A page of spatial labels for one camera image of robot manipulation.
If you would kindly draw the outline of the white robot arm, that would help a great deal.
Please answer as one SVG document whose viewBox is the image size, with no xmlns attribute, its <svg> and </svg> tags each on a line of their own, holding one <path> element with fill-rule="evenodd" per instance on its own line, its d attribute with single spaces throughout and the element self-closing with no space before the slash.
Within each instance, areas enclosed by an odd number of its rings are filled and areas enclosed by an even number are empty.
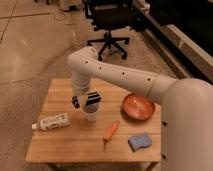
<svg viewBox="0 0 213 171">
<path fill-rule="evenodd" d="M 161 171 L 213 171 L 212 84 L 101 62 L 92 46 L 71 53 L 67 63 L 79 91 L 96 77 L 161 106 Z"/>
</svg>

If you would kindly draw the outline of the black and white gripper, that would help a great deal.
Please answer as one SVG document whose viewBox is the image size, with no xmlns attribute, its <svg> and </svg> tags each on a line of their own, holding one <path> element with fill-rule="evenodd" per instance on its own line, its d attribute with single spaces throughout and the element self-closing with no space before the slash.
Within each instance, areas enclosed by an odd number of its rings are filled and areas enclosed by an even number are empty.
<svg viewBox="0 0 213 171">
<path fill-rule="evenodd" d="M 101 95 L 97 91 L 95 91 L 78 96 L 73 96 L 71 102 L 75 108 L 80 108 L 94 103 L 99 103 L 101 99 Z"/>
</svg>

